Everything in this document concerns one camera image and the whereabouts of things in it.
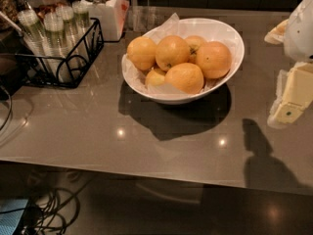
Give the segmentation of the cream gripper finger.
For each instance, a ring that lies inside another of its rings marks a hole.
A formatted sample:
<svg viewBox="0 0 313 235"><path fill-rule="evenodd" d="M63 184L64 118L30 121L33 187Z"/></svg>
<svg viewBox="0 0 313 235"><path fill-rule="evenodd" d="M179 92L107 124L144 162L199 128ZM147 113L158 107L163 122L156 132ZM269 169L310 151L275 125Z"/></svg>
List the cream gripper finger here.
<svg viewBox="0 0 313 235"><path fill-rule="evenodd" d="M276 100L267 124L282 129L295 123L313 102L313 64L297 62L289 71L280 70Z"/></svg>
<svg viewBox="0 0 313 235"><path fill-rule="evenodd" d="M281 44L284 42L284 34L288 20L284 20L272 28L264 37L264 41L270 44Z"/></svg>

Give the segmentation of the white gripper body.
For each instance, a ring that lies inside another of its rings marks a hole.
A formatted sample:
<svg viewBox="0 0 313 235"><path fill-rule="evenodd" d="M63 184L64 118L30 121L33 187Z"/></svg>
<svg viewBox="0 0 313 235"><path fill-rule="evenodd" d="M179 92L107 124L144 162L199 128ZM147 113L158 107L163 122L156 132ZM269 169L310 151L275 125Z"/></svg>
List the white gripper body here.
<svg viewBox="0 0 313 235"><path fill-rule="evenodd" d="M284 50L296 62L313 61L313 0L302 0L291 13L284 35Z"/></svg>

